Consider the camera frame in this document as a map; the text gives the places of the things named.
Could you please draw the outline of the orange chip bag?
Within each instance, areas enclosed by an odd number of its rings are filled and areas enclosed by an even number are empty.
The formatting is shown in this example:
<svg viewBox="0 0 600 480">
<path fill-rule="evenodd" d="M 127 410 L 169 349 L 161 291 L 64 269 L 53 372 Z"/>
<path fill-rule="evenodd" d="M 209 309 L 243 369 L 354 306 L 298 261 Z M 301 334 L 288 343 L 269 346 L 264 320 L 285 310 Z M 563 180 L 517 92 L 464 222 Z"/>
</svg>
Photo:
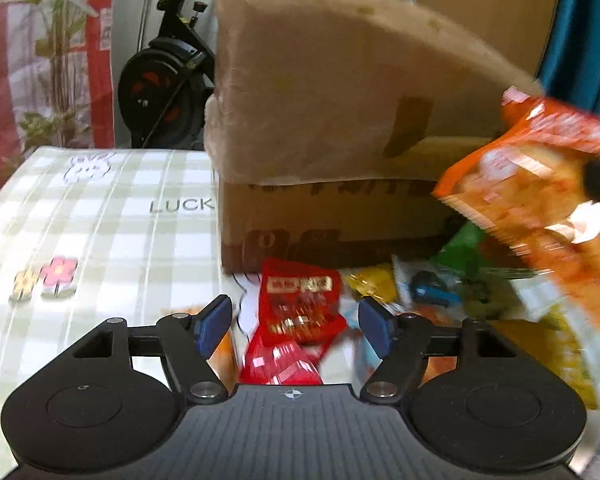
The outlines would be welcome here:
<svg viewBox="0 0 600 480">
<path fill-rule="evenodd" d="M 584 165 L 600 160 L 600 117 L 510 87 L 506 133 L 451 166 L 434 196 L 546 271 L 600 331 L 600 202 Z"/>
</svg>

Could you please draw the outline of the red snack packet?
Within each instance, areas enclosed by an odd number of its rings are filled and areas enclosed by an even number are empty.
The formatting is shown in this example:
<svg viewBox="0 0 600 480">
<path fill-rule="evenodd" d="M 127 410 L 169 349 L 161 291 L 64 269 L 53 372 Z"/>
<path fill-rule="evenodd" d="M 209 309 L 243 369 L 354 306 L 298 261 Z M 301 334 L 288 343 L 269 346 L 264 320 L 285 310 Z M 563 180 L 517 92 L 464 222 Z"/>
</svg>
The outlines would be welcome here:
<svg viewBox="0 0 600 480">
<path fill-rule="evenodd" d="M 266 259 L 258 324 L 250 337 L 239 381 L 247 385 L 319 386 L 318 367 L 347 329 L 339 313 L 336 270 Z"/>
</svg>

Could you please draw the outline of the green snack bag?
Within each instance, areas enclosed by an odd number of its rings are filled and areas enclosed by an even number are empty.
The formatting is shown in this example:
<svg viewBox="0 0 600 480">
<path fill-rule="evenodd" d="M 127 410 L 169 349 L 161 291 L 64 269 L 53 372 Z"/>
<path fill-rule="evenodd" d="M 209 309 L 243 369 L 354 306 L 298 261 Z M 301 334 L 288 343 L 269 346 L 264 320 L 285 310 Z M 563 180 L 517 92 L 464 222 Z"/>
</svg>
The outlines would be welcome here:
<svg viewBox="0 0 600 480">
<path fill-rule="evenodd" d="M 510 248 L 470 222 L 430 261 L 460 281 L 458 294 L 468 318 L 497 320 L 521 311 L 524 303 L 514 283 L 535 276 Z"/>
</svg>

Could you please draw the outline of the yellow chip bag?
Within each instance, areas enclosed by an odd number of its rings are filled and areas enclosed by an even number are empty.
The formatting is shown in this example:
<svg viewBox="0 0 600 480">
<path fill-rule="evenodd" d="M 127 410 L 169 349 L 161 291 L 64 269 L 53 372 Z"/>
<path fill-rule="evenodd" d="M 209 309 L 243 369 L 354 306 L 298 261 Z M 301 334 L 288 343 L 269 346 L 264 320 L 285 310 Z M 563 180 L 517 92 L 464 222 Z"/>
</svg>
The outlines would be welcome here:
<svg viewBox="0 0 600 480">
<path fill-rule="evenodd" d="M 600 333 L 550 282 L 512 283 L 520 305 L 492 325 L 600 410 Z"/>
</svg>

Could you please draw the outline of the orange cracker pack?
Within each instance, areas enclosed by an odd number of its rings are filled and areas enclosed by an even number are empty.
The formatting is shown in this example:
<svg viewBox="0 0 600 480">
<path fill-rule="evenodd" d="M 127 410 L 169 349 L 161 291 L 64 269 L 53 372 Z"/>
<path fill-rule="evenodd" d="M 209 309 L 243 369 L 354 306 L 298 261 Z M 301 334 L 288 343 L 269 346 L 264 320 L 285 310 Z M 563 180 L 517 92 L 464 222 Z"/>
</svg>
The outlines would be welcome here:
<svg viewBox="0 0 600 480">
<path fill-rule="evenodd" d="M 184 313 L 196 315 L 203 308 L 201 304 L 198 304 L 198 306 L 191 306 L 181 310 L 162 309 L 161 314 L 163 316 Z M 237 382 L 238 368 L 234 342 L 229 330 L 225 333 L 207 362 L 225 388 L 227 388 L 227 391 L 231 392 Z"/>
</svg>

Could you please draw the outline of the black cookie clear wrapper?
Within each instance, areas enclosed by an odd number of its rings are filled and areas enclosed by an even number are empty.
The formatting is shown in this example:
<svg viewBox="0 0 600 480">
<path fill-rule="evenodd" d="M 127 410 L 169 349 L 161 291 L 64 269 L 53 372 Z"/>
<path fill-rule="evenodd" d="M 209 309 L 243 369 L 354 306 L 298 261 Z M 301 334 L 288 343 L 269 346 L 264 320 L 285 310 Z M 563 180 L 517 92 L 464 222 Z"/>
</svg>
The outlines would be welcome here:
<svg viewBox="0 0 600 480">
<path fill-rule="evenodd" d="M 444 266 L 425 260 L 403 260 L 393 255 L 392 268 L 403 307 L 453 309 L 463 304 L 463 280 Z"/>
</svg>

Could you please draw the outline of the small yellow candy packet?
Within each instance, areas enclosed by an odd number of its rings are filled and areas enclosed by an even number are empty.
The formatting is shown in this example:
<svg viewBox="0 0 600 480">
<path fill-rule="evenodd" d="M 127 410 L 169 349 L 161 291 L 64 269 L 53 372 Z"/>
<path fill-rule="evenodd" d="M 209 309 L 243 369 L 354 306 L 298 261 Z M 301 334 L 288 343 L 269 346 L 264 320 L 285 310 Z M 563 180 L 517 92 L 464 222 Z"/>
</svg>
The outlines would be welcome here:
<svg viewBox="0 0 600 480">
<path fill-rule="evenodd" d="M 347 270 L 343 277 L 356 299 L 372 297 L 381 304 L 392 304 L 399 300 L 393 268 L 389 263 Z"/>
</svg>

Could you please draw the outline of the teal curtain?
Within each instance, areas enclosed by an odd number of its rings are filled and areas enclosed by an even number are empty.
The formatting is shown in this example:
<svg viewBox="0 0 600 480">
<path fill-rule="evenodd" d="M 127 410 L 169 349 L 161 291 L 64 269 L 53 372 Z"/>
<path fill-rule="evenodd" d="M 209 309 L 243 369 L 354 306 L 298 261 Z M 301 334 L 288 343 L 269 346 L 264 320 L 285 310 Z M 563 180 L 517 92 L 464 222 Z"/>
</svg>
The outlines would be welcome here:
<svg viewBox="0 0 600 480">
<path fill-rule="evenodd" d="M 600 0 L 557 0 L 539 78 L 549 96 L 600 115 Z"/>
</svg>

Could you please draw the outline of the cardboard box with plastic liner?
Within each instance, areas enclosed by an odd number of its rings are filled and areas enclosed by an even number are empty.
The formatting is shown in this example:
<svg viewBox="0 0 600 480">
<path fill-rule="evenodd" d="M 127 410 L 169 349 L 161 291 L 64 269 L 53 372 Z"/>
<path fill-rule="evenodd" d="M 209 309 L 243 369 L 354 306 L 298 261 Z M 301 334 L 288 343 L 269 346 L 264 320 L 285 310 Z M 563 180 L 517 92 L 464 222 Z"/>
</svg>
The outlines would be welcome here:
<svg viewBox="0 0 600 480">
<path fill-rule="evenodd" d="M 400 0 L 215 0 L 204 146 L 230 273 L 427 257 L 460 218 L 441 175 L 540 84 L 464 27 Z"/>
</svg>

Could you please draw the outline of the black exercise bike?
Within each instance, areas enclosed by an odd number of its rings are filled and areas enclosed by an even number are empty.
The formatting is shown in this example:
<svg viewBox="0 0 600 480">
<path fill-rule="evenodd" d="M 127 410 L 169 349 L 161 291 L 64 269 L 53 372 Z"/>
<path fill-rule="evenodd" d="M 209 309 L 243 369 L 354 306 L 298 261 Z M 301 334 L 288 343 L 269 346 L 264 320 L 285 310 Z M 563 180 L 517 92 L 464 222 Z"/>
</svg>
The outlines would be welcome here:
<svg viewBox="0 0 600 480">
<path fill-rule="evenodd" d="M 197 24 L 204 0 L 142 0 L 135 51 L 117 80 L 117 106 L 131 148 L 204 150 L 204 107 L 215 54 Z"/>
</svg>

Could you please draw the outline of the printed garden backdrop curtain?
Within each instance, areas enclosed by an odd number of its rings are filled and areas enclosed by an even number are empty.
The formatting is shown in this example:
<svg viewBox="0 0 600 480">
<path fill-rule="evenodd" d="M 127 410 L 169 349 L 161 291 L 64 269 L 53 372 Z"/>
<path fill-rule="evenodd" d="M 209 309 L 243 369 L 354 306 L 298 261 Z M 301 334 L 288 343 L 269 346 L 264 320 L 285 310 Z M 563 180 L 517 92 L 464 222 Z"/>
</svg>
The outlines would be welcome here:
<svg viewBox="0 0 600 480">
<path fill-rule="evenodd" d="M 114 146 L 114 0 L 0 0 L 0 188 L 40 146 Z"/>
</svg>

